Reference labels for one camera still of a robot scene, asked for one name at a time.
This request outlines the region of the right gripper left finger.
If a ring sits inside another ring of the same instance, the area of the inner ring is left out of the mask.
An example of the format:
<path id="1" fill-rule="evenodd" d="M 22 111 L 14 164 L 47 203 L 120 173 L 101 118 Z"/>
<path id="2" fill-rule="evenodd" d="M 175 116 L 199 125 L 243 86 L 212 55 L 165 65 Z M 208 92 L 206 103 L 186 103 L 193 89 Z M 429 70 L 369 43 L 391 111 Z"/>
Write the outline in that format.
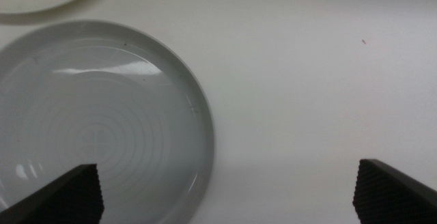
<path id="1" fill-rule="evenodd" d="M 99 224 L 104 201 L 96 164 L 79 165 L 1 212 L 1 224 Z"/>

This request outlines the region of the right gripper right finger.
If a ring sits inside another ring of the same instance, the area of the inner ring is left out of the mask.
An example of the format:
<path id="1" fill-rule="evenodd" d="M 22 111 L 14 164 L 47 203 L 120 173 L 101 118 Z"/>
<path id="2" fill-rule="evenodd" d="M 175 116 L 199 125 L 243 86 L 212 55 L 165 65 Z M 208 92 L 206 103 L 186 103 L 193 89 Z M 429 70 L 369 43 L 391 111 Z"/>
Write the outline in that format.
<path id="1" fill-rule="evenodd" d="M 436 191 L 376 159 L 361 159 L 352 205 L 361 223 L 436 224 Z"/>

